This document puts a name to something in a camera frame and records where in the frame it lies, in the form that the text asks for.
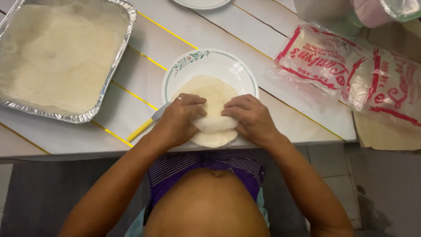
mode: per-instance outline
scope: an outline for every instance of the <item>plate rim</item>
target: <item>plate rim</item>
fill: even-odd
[[[259,99],[259,89],[258,89],[259,87],[258,87],[258,84],[257,84],[257,80],[256,80],[253,72],[250,70],[250,68],[242,60],[240,60],[237,56],[235,56],[231,53],[228,53],[224,50],[215,49],[215,48],[198,48],[198,49],[194,49],[194,50],[191,50],[189,52],[186,52],[186,53],[182,54],[181,56],[177,57],[177,59],[171,64],[171,66],[168,67],[167,72],[164,75],[164,78],[163,78],[163,81],[162,81],[162,86],[161,86],[161,97],[162,97],[163,104],[168,103],[168,101],[165,97],[166,96],[165,89],[166,89],[167,84],[168,84],[167,78],[168,78],[169,74],[171,73],[171,70],[180,61],[180,59],[182,59],[182,58],[184,58],[184,57],[186,57],[186,56],[188,56],[192,53],[195,53],[196,51],[216,51],[216,52],[226,54],[226,55],[230,56],[231,58],[235,59],[236,61],[238,61],[246,69],[247,73],[250,75],[251,82],[252,82],[253,87],[254,87],[255,97],[257,99]]]
[[[222,2],[220,4],[217,4],[217,5],[214,5],[214,6],[210,6],[210,7],[197,7],[197,6],[192,6],[192,5],[189,5],[189,4],[185,4],[185,3],[183,3],[180,0],[173,0],[173,1],[176,2],[176,3],[178,3],[178,4],[180,4],[180,5],[182,5],[182,6],[185,6],[187,8],[191,8],[191,9],[196,9],[196,10],[211,10],[211,9],[222,7],[225,4],[228,4],[229,2],[231,2],[232,0],[225,0],[224,2]]]

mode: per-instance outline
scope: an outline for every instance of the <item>yellow handle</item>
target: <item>yellow handle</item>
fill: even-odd
[[[147,127],[149,127],[149,125],[151,125],[152,122],[153,122],[153,120],[150,118],[142,126],[140,126],[138,129],[136,129],[136,131],[134,131],[132,134],[130,134],[130,136],[127,137],[127,141],[129,141],[129,142],[133,141],[133,139],[135,139],[137,136],[139,136],[139,134],[141,134],[143,132],[143,130],[145,130]]]

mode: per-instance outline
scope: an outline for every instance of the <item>stack of wrappers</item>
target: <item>stack of wrappers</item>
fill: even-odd
[[[274,85],[287,82],[310,100],[333,97],[386,124],[421,127],[420,64],[310,23],[289,38],[264,74]]]

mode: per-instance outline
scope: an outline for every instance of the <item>floral pattern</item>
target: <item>floral pattern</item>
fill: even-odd
[[[174,77],[177,77],[177,72],[179,72],[179,71],[181,71],[184,67],[186,67],[189,63],[192,63],[192,62],[194,62],[194,61],[197,61],[197,60],[199,60],[199,59],[202,59],[204,56],[208,56],[210,53],[212,53],[212,52],[209,52],[209,51],[205,51],[205,52],[200,52],[200,51],[197,51],[196,53],[194,53],[194,54],[189,54],[188,56],[186,56],[186,57],[184,57],[184,58],[182,58],[182,59],[180,59],[180,61],[178,61],[177,63],[176,63],[176,65],[174,66],[174,69],[175,69],[175,74],[174,74]]]

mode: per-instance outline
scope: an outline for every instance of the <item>table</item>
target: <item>table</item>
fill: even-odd
[[[13,3],[2,1],[0,10],[7,12]],[[321,110],[296,91],[276,88],[262,77],[300,22],[293,0],[235,0],[210,11],[191,10],[171,0],[131,3],[138,10],[131,40],[94,120],[75,125],[0,107],[0,159],[62,161],[122,155],[141,136],[131,143],[126,137],[163,105],[166,68],[195,48],[218,48],[244,61],[276,127],[294,144],[356,140],[349,108],[337,102]],[[238,138],[226,148],[252,146]],[[188,142],[173,150],[201,149]]]

